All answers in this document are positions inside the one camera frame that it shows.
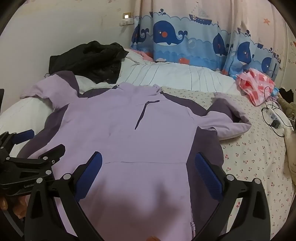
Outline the left hand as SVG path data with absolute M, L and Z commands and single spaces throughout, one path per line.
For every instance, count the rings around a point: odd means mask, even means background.
M 6 199 L 4 195 L 1 194 L 1 210 L 2 211 L 7 211 L 8 208 L 10 207 L 14 212 L 14 214 L 19 218 L 24 218 L 27 213 L 27 201 L 26 201 L 27 196 L 19 196 L 19 197 L 12 197 L 9 199 Z

